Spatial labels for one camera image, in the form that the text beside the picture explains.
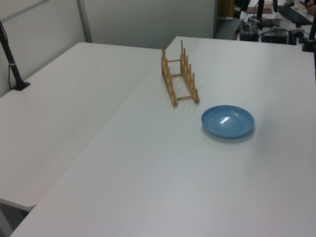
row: black cable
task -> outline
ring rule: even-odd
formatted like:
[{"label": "black cable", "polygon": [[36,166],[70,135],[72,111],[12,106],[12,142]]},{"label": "black cable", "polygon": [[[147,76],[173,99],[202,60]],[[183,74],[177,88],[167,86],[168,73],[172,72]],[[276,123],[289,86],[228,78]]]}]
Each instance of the black cable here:
[{"label": "black cable", "polygon": [[5,29],[4,29],[4,27],[3,27],[2,23],[1,23],[1,21],[0,21],[0,25],[1,25],[1,28],[2,28],[2,30],[3,30],[3,32],[4,32],[5,39],[6,39],[6,41],[8,42],[8,36],[6,35]]},{"label": "black cable", "polygon": [[265,35],[265,34],[272,33],[272,32],[278,32],[278,31],[287,31],[287,32],[290,32],[289,30],[286,30],[286,29],[278,29],[278,30],[270,30],[270,31],[263,32],[262,34],[260,34],[260,35],[258,35],[258,36],[260,37],[260,36],[263,36],[263,35]]},{"label": "black cable", "polygon": [[9,64],[9,87],[10,87],[10,90],[12,90],[11,83],[10,83],[10,64]]},{"label": "black cable", "polygon": [[257,8],[258,4],[259,4],[259,1],[257,2],[257,4],[255,5],[255,8],[253,9],[253,22],[251,24],[252,32],[253,32],[253,24],[255,24],[255,12],[256,12],[256,8]]}]

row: keyboard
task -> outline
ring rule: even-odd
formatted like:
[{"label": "keyboard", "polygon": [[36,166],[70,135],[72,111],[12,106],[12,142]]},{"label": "keyboard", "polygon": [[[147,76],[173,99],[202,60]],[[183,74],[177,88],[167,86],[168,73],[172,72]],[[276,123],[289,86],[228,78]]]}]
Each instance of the keyboard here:
[{"label": "keyboard", "polygon": [[301,24],[303,25],[311,25],[312,22],[307,19],[306,17],[302,16],[300,13],[295,11],[293,8],[288,6],[277,6],[277,9],[281,15],[289,19],[295,24]]}]

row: blue plate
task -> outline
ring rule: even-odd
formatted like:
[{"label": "blue plate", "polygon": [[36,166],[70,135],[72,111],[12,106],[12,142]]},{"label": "blue plate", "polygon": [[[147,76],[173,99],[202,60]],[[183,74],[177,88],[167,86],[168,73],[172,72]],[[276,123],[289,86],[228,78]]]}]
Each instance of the blue plate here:
[{"label": "blue plate", "polygon": [[251,133],[255,120],[251,113],[231,105],[220,105],[206,110],[202,115],[204,128],[217,137],[238,138]]}]

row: table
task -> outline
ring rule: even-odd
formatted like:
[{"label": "table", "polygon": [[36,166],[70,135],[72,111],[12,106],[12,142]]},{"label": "table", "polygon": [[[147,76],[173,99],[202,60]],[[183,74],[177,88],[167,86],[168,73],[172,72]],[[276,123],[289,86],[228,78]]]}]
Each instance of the table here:
[{"label": "table", "polygon": [[79,43],[0,99],[0,202],[30,211],[160,50]]},{"label": "table", "polygon": [[[181,39],[200,103],[171,105],[158,60],[12,237],[315,235],[313,54],[177,37],[168,59]],[[204,131],[202,113],[223,104],[251,112],[254,133]]]}]

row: wall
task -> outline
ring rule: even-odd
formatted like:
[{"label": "wall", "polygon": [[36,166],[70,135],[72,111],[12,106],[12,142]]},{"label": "wall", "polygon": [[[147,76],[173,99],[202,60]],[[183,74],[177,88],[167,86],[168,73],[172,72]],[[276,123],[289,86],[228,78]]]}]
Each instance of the wall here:
[{"label": "wall", "polygon": [[161,48],[176,36],[213,38],[217,0],[81,0],[92,41]]},{"label": "wall", "polygon": [[[49,0],[3,23],[23,80],[78,42],[84,42],[77,2]],[[0,49],[0,97],[9,91],[8,62]]]}]

